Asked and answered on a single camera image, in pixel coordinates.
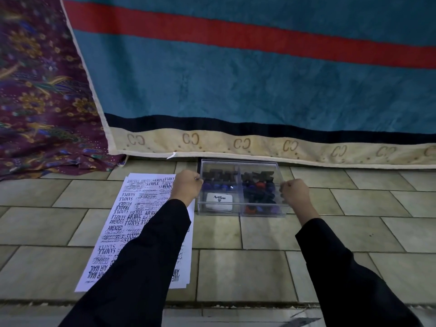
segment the fist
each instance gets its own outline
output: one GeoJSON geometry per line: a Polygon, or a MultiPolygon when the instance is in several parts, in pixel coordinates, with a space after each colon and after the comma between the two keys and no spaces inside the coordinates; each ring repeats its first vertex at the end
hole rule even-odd
{"type": "Polygon", "coordinates": [[[192,200],[198,196],[202,184],[203,180],[200,179],[197,172],[183,170],[174,179],[170,200],[181,200],[188,207],[192,200]]]}
{"type": "Polygon", "coordinates": [[[294,179],[283,182],[280,185],[281,197],[292,209],[298,209],[311,205],[309,197],[309,187],[301,179],[294,179]]]}

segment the paper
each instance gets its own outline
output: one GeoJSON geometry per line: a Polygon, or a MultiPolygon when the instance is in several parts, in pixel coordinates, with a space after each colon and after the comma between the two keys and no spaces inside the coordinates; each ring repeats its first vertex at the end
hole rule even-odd
{"type": "MultiPolygon", "coordinates": [[[[144,225],[168,200],[175,174],[131,173],[125,178],[92,251],[76,292],[88,291],[117,259],[124,245],[139,236],[144,225]]],[[[183,241],[170,288],[190,281],[194,201],[188,207],[191,226],[183,241]]]]}

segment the purple fabric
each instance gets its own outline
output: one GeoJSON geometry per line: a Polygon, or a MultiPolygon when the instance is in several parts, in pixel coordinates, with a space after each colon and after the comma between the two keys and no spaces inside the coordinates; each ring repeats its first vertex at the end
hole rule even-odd
{"type": "Polygon", "coordinates": [[[0,180],[110,171],[88,79],[59,0],[0,0],[0,180]]]}

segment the black long sleeve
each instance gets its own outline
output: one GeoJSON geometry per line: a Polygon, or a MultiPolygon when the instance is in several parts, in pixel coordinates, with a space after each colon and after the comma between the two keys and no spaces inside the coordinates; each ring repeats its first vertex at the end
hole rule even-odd
{"type": "Polygon", "coordinates": [[[324,220],[309,220],[296,238],[327,327],[421,326],[377,274],[356,263],[324,220]]]}
{"type": "Polygon", "coordinates": [[[160,326],[174,267],[190,225],[183,202],[165,203],[59,326],[160,326]]]}

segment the red stripe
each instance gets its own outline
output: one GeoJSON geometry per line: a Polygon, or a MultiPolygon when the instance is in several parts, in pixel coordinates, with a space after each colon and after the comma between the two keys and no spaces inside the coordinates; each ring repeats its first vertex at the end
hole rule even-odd
{"type": "Polygon", "coordinates": [[[330,37],[89,2],[64,0],[64,5],[72,27],[86,32],[126,34],[348,63],[436,69],[436,47],[330,37]]]}

